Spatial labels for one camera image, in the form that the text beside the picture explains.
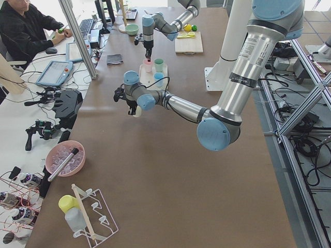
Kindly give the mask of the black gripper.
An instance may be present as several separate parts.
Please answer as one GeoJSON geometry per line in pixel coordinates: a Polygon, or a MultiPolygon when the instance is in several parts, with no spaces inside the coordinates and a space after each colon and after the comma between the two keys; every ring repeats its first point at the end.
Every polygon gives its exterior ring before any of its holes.
{"type": "Polygon", "coordinates": [[[115,102],[118,102],[120,99],[125,100],[127,105],[129,106],[128,115],[135,115],[136,114],[137,103],[133,100],[129,100],[126,97],[125,89],[122,86],[118,87],[115,90],[113,99],[114,99],[115,102]]]}
{"type": "Polygon", "coordinates": [[[151,61],[152,50],[154,47],[154,39],[153,35],[144,35],[143,33],[135,36],[134,45],[138,45],[138,43],[143,43],[144,48],[146,49],[145,57],[148,62],[151,61]]]}

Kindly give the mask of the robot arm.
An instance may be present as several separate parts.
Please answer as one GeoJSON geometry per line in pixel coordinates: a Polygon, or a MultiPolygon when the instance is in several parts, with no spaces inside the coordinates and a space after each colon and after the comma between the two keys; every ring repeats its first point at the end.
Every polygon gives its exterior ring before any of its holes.
{"type": "Polygon", "coordinates": [[[155,105],[171,109],[198,125],[197,137],[203,147],[211,151],[225,149],[240,135],[241,113],[276,43],[302,34],[304,4],[304,1],[253,1],[247,38],[218,103],[211,108],[191,103],[167,90],[151,90],[140,82],[135,71],[125,72],[114,100],[125,100],[130,115],[137,108],[148,111],[155,105]]]}
{"type": "Polygon", "coordinates": [[[201,7],[200,1],[186,0],[178,2],[185,7],[186,10],[172,23],[168,23],[161,12],[145,14],[142,17],[142,33],[135,37],[134,44],[138,45],[139,42],[143,43],[146,49],[145,58],[148,61],[151,60],[152,49],[154,47],[154,30],[161,32],[169,40],[173,41],[177,38],[178,32],[199,15],[201,7]]]}

